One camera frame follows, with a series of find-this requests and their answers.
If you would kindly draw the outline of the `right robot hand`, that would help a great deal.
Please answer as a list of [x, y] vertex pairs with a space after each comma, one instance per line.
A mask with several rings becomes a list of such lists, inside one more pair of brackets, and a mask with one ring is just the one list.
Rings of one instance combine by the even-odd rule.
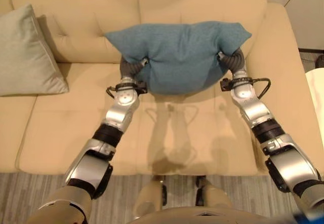
[[245, 67], [245, 58], [241, 48], [238, 48], [232, 55], [226, 55], [222, 51], [217, 54], [218, 61], [225, 69], [232, 74], [242, 70]]

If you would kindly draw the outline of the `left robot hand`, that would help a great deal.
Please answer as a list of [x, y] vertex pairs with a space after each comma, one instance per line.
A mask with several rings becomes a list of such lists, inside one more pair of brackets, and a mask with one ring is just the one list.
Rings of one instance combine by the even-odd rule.
[[121, 57], [119, 70], [121, 78], [134, 79], [135, 76], [149, 63], [149, 59], [144, 57], [140, 62], [129, 63], [124, 57]]

